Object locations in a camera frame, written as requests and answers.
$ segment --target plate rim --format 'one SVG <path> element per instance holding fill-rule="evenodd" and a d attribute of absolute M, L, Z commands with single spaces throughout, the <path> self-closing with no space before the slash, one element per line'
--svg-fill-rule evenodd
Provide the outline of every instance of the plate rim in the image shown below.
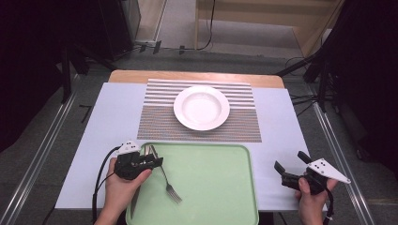
<path fill-rule="evenodd" d="M 206 90 L 205 92 L 207 94 L 212 95 L 214 98 L 216 98 L 220 102 L 222 111 L 220 113 L 220 116 L 216 119 L 216 121 L 214 121 L 212 123 L 208 123 L 206 126 L 204 126 L 204 125 L 198 126 L 196 124 L 190 123 L 186 119 L 186 117 L 183 115 L 182 103 L 184 102 L 184 99 L 186 99 L 191 94 L 199 93 L 199 92 L 203 93 L 204 90 Z M 191 86 L 191 87 L 188 87 L 188 88 L 185 88 L 184 90 L 182 90 L 180 93 L 178 93 L 178 95 L 175 99 L 173 108 L 174 108 L 174 113 L 175 113 L 176 119 L 182 125 L 184 125 L 186 128 L 190 128 L 190 129 L 198 130 L 198 131 L 206 131 L 206 130 L 212 130 L 214 128 L 218 128 L 226 121 L 226 119 L 229 116 L 230 110 L 231 110 L 229 100 L 225 96 L 225 94 L 223 92 L 221 92 L 220 90 L 217 90 L 216 88 L 214 88 L 212 86 L 207 86 L 207 85 L 195 85 L 195 86 Z"/>

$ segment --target table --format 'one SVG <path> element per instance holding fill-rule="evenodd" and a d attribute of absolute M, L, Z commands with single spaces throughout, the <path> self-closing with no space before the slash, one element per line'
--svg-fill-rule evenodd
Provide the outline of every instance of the table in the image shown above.
<path fill-rule="evenodd" d="M 293 26 L 304 57 L 314 51 L 328 28 L 332 28 L 344 0 L 216 0 L 214 20 Z M 210 20 L 213 1 L 196 0 L 195 40 L 199 20 Z"/>
<path fill-rule="evenodd" d="M 298 209 L 294 190 L 282 187 L 281 177 L 273 169 L 275 160 L 278 160 L 288 172 L 302 173 L 306 165 L 297 158 L 297 153 L 303 151 L 308 154 L 293 105 L 280 77 L 137 70 L 114 71 L 109 82 L 103 85 L 56 208 L 91 208 L 92 192 L 104 157 L 112 148 L 137 137 L 145 83 L 149 78 L 250 83 L 263 141 L 242 145 L 252 156 L 258 209 L 262 212 Z M 137 140 L 137 143 L 144 144 L 146 140 Z M 103 206 L 103 197 L 102 188 L 99 207 Z"/>

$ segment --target striped placemat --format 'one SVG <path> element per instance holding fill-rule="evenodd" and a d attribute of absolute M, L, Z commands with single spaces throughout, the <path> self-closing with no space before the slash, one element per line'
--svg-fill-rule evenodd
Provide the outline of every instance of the striped placemat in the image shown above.
<path fill-rule="evenodd" d="M 184 89 L 195 85 L 208 85 L 221 91 L 231 107 L 226 121 L 219 127 L 207 131 L 196 131 L 183 126 L 174 114 L 176 96 Z M 252 87 L 244 82 L 204 82 L 157 80 L 148 81 L 144 108 L 141 115 L 137 139 L 260 143 Z"/>

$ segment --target gray floor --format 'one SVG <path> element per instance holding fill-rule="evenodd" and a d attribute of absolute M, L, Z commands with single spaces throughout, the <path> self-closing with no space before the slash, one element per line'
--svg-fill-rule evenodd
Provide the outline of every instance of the gray floor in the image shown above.
<path fill-rule="evenodd" d="M 165 31 L 161 30 L 159 38 L 162 38 L 165 45 L 170 44 L 171 47 L 177 47 L 182 43 L 178 41 L 176 42 L 177 46 L 172 46 L 174 45 L 172 40 L 170 38 L 167 40 L 166 37 Z M 217 50 L 216 44 L 212 49 L 213 52 L 185 52 L 182 55 L 179 55 L 178 52 L 166 50 L 152 54 L 150 50 L 147 50 L 142 53 L 132 52 L 127 54 L 115 62 L 115 65 L 122 69 L 272 74 L 285 68 L 286 63 L 288 65 L 294 63 L 295 60 L 288 62 L 288 59 L 297 56 L 295 53 L 283 52 L 284 50 L 278 53 L 273 52 L 278 51 L 278 45 L 273 51 L 268 50 L 261 53 L 251 51 L 243 53 L 246 55 L 240 54 L 240 52 L 237 54 L 234 52 L 237 49 L 237 47 L 234 47 L 234 43 L 237 43 L 238 40 L 230 42 L 232 43 L 229 46 L 231 52 L 228 52 L 227 48 L 220 50 L 220 53 L 214 52 Z M 300 77 L 303 71 L 304 69 L 295 71 L 294 74 L 297 76 L 288 75 L 283 78 L 290 94 L 298 96 L 308 94 L 307 85 Z M 94 105 L 100 88 L 104 82 L 107 82 L 109 75 L 110 72 L 106 68 L 96 63 L 90 63 L 90 71 L 87 76 L 80 75 L 79 85 L 73 87 L 74 90 L 77 90 L 76 98 L 15 224 L 41 224 L 55 204 L 63 179 L 68 173 L 70 163 L 87 123 L 87 121 L 82 122 L 86 108 L 79 107 L 79 105 Z M 6 210 L 11 201 L 12 193 L 20 184 L 30 162 L 40 148 L 41 142 L 60 108 L 61 97 L 62 89 L 48 100 L 45 107 L 26 128 L 21 138 L 0 154 L 0 212 L 3 213 Z M 300 112 L 306 106 L 307 104 L 301 104 L 295 108 L 297 112 Z M 349 166 L 360 185 L 360 190 L 370 207 L 375 224 L 396 223 L 398 221 L 396 214 L 398 210 L 398 183 L 393 174 L 377 162 L 365 163 L 358 160 L 343 121 L 331 107 L 328 107 L 328 117 L 344 150 Z M 335 161 L 330 152 L 328 141 L 316 118 L 314 109 L 310 108 L 304 112 L 298 117 L 298 121 L 312 157 L 325 158 L 334 164 Z M 340 184 L 333 193 L 336 206 L 334 221 L 330 224 L 360 224 L 346 186 Z M 299 224 L 297 212 L 283 212 L 283 216 L 288 224 Z M 91 212 L 89 211 L 55 210 L 47 224 L 89 224 L 90 221 Z M 275 224 L 283 224 L 277 214 L 275 214 Z"/>

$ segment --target fork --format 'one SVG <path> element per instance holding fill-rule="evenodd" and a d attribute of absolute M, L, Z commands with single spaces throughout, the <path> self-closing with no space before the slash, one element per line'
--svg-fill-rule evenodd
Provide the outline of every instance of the fork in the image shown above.
<path fill-rule="evenodd" d="M 159 158 L 158 153 L 155 151 L 155 147 L 153 145 L 149 145 L 149 148 L 152 150 L 152 153 L 155 156 L 155 158 Z M 169 181 L 167 180 L 166 173 L 164 172 L 164 169 L 162 166 L 161 166 L 161 173 L 163 173 L 164 179 L 166 179 L 167 193 L 176 203 L 181 203 L 182 199 L 176 194 L 176 191 L 173 189 L 173 186 L 170 185 Z"/>

